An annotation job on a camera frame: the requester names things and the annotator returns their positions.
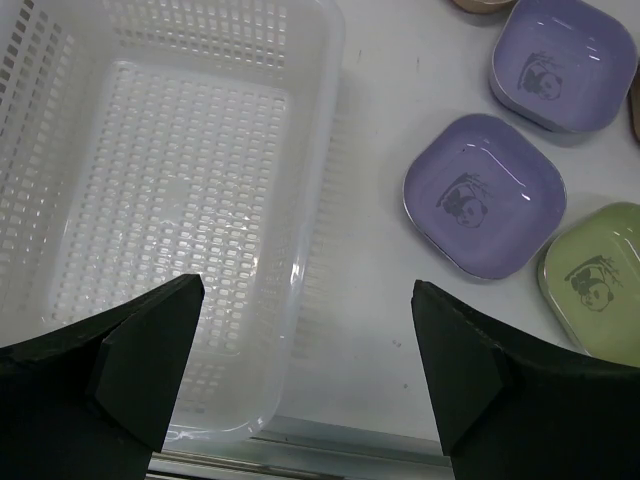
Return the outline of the brown panda plate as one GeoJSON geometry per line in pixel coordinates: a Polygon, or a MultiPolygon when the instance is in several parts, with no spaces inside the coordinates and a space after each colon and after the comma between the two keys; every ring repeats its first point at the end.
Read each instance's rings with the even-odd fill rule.
{"type": "Polygon", "coordinates": [[[511,8],[516,0],[452,0],[452,2],[467,13],[488,15],[511,8]]]}
{"type": "Polygon", "coordinates": [[[629,94],[630,123],[634,138],[640,142],[640,69],[637,69],[629,94]]]}

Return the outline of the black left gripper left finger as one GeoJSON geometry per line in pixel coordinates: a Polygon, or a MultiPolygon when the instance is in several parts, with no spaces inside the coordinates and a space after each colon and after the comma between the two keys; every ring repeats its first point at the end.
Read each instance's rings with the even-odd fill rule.
{"type": "Polygon", "coordinates": [[[181,275],[1,350],[4,479],[142,479],[161,451],[204,286],[181,275]]]}

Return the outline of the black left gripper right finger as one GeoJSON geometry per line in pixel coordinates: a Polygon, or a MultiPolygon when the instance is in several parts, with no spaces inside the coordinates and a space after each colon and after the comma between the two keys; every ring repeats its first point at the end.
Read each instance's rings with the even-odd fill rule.
{"type": "Polygon", "coordinates": [[[635,479],[639,371],[555,346],[417,281],[412,318],[458,479],[635,479]]]}

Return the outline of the green panda plate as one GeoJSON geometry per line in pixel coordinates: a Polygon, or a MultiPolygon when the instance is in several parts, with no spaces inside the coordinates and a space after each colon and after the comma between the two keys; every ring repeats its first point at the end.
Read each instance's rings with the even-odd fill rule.
{"type": "Polygon", "coordinates": [[[639,206],[616,202],[561,233],[538,266],[540,290],[588,355],[639,365],[639,206]]]}

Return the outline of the purple panda plate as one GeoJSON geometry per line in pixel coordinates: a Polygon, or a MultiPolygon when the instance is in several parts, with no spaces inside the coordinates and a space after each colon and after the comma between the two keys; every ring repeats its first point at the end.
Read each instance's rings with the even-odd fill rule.
{"type": "Polygon", "coordinates": [[[416,229],[483,280],[521,270],[567,206],[556,166],[515,128],[479,113],[453,121],[414,160],[402,194],[416,229]]]}
{"type": "Polygon", "coordinates": [[[633,37],[584,1],[519,1],[489,82],[508,109],[554,132],[590,134],[618,115],[638,64],[633,37]]]}

